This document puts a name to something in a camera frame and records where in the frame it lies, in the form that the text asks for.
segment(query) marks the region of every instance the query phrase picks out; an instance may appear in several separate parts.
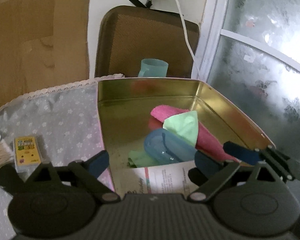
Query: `light blue tablecloth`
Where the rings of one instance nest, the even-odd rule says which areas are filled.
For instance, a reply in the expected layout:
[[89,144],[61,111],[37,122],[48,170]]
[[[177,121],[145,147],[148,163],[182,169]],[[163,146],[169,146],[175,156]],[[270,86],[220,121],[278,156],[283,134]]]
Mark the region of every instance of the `light blue tablecloth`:
[[[105,78],[119,78],[122,75]],[[97,82],[80,88],[16,100],[0,110],[0,134],[12,147],[15,137],[35,135],[42,157],[54,166],[87,160],[104,149],[97,107]],[[112,188],[108,171],[99,180]],[[11,196],[0,189],[0,240],[15,232],[7,217]]]

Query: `green cloth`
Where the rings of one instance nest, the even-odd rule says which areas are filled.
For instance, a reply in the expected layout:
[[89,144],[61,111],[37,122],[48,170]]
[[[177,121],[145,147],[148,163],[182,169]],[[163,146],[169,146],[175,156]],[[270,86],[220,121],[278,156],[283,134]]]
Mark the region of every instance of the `green cloth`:
[[135,165],[137,168],[152,167],[160,165],[159,162],[149,156],[145,151],[131,151],[128,154],[129,166]]
[[198,139],[198,113],[190,111],[173,115],[164,120],[163,128],[180,136],[191,146],[195,146]]

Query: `white lace edge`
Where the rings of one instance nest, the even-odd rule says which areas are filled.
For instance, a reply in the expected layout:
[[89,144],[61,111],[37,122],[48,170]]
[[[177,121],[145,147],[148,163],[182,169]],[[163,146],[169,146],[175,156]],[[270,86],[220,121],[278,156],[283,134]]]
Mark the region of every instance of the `white lace edge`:
[[103,76],[103,77],[90,78],[87,80],[77,81],[74,83],[69,83],[69,84],[65,84],[65,85],[61,85],[61,86],[44,88],[41,90],[37,90],[35,92],[26,93],[21,96],[18,96],[17,98],[15,98],[15,99],[11,100],[10,102],[6,103],[5,105],[1,106],[0,111],[2,111],[4,108],[6,108],[8,106],[13,106],[16,103],[19,103],[23,100],[44,97],[49,94],[60,93],[63,91],[70,91],[70,90],[74,90],[77,88],[90,87],[90,86],[96,85],[101,80],[117,79],[117,78],[122,78],[122,77],[124,77],[123,74],[114,74],[114,75],[108,75],[108,76]]

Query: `white paper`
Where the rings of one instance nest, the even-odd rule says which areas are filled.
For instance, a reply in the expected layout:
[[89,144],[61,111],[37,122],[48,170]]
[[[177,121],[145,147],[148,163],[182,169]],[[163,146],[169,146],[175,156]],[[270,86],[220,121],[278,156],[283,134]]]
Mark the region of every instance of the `white paper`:
[[114,176],[120,178],[115,190],[120,197],[124,197],[126,193],[182,193],[187,197],[198,188],[188,178],[188,171],[194,167],[194,161],[190,161],[120,170],[114,173]]

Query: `teal mug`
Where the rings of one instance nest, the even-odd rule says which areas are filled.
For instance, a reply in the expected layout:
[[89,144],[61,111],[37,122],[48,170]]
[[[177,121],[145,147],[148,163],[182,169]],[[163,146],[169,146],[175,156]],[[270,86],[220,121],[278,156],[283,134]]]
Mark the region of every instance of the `teal mug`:
[[145,58],[141,60],[138,77],[166,77],[169,64],[163,60]]

